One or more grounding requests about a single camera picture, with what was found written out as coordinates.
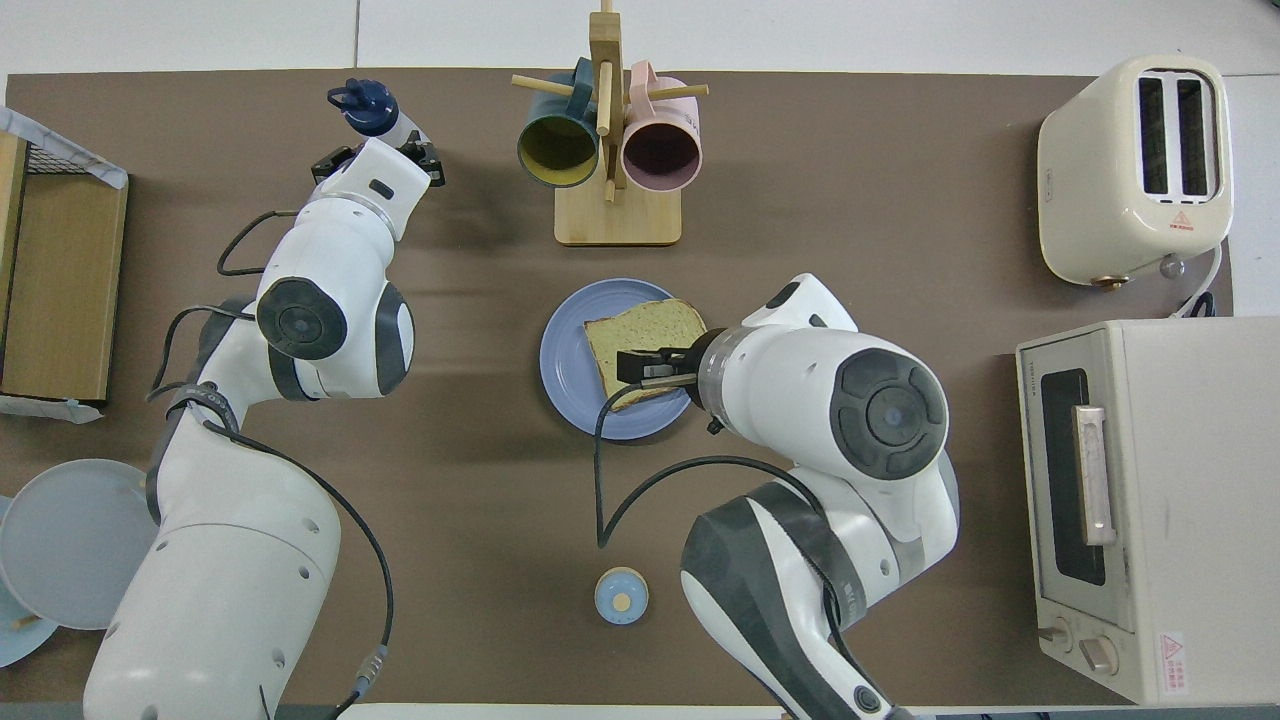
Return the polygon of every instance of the oven handle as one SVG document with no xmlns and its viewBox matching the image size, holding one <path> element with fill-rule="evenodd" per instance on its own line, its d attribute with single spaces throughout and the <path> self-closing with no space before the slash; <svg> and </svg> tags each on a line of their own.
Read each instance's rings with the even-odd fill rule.
<svg viewBox="0 0 1280 720">
<path fill-rule="evenodd" d="M 1111 525 L 1110 480 L 1107 479 L 1107 454 L 1102 439 L 1105 409 L 1093 405 L 1071 407 L 1071 427 L 1075 439 L 1076 470 L 1080 480 L 1080 516 L 1084 520 L 1084 544 L 1115 544 L 1116 530 Z"/>
</svg>

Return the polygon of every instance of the wooden stand base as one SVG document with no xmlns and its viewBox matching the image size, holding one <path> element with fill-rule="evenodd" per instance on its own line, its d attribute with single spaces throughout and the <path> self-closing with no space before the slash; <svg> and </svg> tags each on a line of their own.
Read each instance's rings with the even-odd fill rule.
<svg viewBox="0 0 1280 720">
<path fill-rule="evenodd" d="M 627 184 L 605 201 L 604 168 L 586 182 L 556 191 L 556 240 L 561 245 L 672 245 L 680 240 L 680 191 L 652 192 Z"/>
</svg>

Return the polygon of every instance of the toast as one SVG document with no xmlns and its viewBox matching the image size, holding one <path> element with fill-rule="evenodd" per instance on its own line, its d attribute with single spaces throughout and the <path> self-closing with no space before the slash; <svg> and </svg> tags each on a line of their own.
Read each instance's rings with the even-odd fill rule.
<svg viewBox="0 0 1280 720">
<path fill-rule="evenodd" d="M 600 320 L 582 323 L 591 355 L 600 370 L 604 397 L 626 387 L 618 380 L 620 350 L 658 350 L 659 347 L 689 347 L 707 332 L 707 324 L 694 306 L 684 300 L 654 300 Z M 630 407 L 641 400 L 677 388 L 650 388 L 628 393 L 618 400 L 613 411 Z"/>
</svg>

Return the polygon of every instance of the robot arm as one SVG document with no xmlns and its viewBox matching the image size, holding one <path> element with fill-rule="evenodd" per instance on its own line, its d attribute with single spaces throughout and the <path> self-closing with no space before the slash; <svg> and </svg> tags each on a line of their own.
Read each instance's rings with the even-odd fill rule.
<svg viewBox="0 0 1280 720">
<path fill-rule="evenodd" d="M 639 382 L 636 365 L 658 357 L 660 373 L 696 374 L 687 389 L 713 432 L 791 457 L 812 493 L 769 483 L 698 518 L 681 585 L 699 621 L 800 720 L 908 716 L 828 638 L 955 544 L 937 378 L 859 333 L 809 274 L 690 348 L 620 354 L 632 373 L 620 379 Z"/>
<path fill-rule="evenodd" d="M 317 184 L 256 297 L 206 323 L 147 478 L 156 543 L 99 650 L 87 720 L 274 716 L 328 592 L 340 525 L 307 471 L 232 438 L 257 402 L 381 397 L 404 378 L 413 325 L 387 266 L 434 179 L 411 152 L 370 137 Z"/>
</svg>

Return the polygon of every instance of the toaster knob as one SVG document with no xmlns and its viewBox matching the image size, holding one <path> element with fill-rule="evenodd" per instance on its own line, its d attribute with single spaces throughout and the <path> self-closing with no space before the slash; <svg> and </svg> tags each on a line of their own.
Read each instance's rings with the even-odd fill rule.
<svg viewBox="0 0 1280 720">
<path fill-rule="evenodd" d="M 1080 653 L 1089 670 L 1098 675 L 1115 675 L 1120 671 L 1120 659 L 1116 655 L 1116 646 L 1106 637 L 1080 641 Z"/>
</svg>

